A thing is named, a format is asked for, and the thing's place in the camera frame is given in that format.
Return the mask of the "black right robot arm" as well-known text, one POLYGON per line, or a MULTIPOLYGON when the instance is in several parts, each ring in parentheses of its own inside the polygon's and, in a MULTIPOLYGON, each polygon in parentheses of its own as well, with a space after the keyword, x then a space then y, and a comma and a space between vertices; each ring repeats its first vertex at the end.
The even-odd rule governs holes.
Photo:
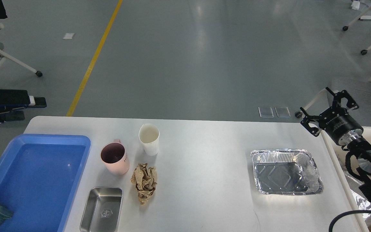
POLYGON ((333 92, 329 87, 322 89, 305 107, 295 113, 301 118, 301 125, 313 136, 324 131, 343 151, 346 151, 347 172, 363 184, 362 194, 371 202, 371 144, 363 137, 364 128, 349 114, 359 105, 346 91, 333 92), (318 115, 310 115, 306 110, 318 100, 321 94, 333 97, 331 106, 318 115))

